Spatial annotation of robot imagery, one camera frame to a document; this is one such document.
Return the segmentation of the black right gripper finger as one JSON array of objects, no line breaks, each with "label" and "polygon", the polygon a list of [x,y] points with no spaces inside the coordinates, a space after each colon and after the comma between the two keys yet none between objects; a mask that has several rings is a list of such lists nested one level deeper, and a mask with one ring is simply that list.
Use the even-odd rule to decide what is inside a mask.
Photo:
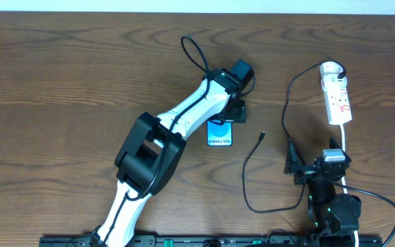
[{"label": "black right gripper finger", "polygon": [[288,139],[287,143],[287,158],[285,161],[284,173],[294,174],[298,168],[298,155],[296,153],[296,148],[291,139]]},{"label": "black right gripper finger", "polygon": [[341,149],[346,156],[345,161],[351,161],[351,158],[349,157],[349,155],[347,155],[347,153],[344,151],[343,147],[340,144],[338,144],[338,142],[335,138],[331,137],[329,139],[329,147],[330,147],[329,149],[337,149],[337,148]]}]

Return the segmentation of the blue screen smartphone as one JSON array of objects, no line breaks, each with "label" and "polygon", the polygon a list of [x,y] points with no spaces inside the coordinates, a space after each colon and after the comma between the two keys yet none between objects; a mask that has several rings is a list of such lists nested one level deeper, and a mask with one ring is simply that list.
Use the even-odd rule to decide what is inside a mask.
[{"label": "blue screen smartphone", "polygon": [[232,145],[232,124],[230,122],[207,121],[207,145],[225,147]]}]

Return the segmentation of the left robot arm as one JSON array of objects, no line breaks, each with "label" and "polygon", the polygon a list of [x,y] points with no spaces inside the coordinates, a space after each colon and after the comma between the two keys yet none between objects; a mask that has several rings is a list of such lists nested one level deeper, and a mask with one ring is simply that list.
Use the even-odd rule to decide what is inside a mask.
[{"label": "left robot arm", "polygon": [[206,121],[217,125],[246,120],[242,91],[254,79],[243,60],[231,69],[213,69],[201,85],[171,110],[140,115],[116,158],[117,192],[106,221],[93,232],[92,246],[126,246],[152,196],[173,176],[187,139]]}]

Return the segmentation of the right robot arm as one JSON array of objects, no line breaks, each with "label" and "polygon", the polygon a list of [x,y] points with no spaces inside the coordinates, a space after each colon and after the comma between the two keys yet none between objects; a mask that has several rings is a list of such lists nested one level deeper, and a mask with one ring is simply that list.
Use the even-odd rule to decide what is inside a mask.
[{"label": "right robot arm", "polygon": [[361,200],[348,193],[337,193],[334,184],[346,175],[351,158],[334,138],[312,165],[303,165],[292,140],[288,140],[284,173],[294,175],[294,184],[309,190],[309,217],[317,230],[304,238],[308,246],[354,246],[359,229]]}]

